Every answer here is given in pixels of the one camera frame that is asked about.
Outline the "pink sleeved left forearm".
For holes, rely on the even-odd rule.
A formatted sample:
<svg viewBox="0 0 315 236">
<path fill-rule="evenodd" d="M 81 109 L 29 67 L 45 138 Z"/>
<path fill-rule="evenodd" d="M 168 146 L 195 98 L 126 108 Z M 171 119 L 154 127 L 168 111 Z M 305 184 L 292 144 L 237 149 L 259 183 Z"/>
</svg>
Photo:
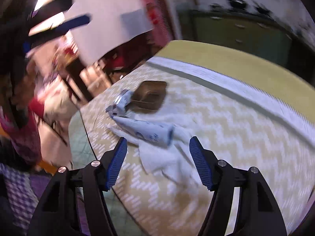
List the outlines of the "pink sleeved left forearm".
<svg viewBox="0 0 315 236">
<path fill-rule="evenodd" d="M 1 108 L 1 127 L 10 137 L 17 154 L 26 162 L 37 164 L 42 160 L 40 134 L 30 107 L 28 107 L 27 124 L 22 128 L 15 126 Z"/>
</svg>

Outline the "person left hand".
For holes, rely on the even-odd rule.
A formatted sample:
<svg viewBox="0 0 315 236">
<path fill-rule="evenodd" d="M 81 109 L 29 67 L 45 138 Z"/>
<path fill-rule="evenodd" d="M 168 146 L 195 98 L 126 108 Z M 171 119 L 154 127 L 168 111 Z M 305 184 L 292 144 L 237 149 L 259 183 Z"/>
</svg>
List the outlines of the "person left hand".
<svg viewBox="0 0 315 236">
<path fill-rule="evenodd" d="M 3 114 L 13 121 L 14 117 L 10 108 L 9 101 L 16 106 L 18 110 L 28 107 L 29 102 L 34 97 L 36 78 L 36 62 L 31 59 L 26 67 L 26 73 L 23 79 L 12 88 L 10 77 L 1 76 L 1 108 Z"/>
</svg>

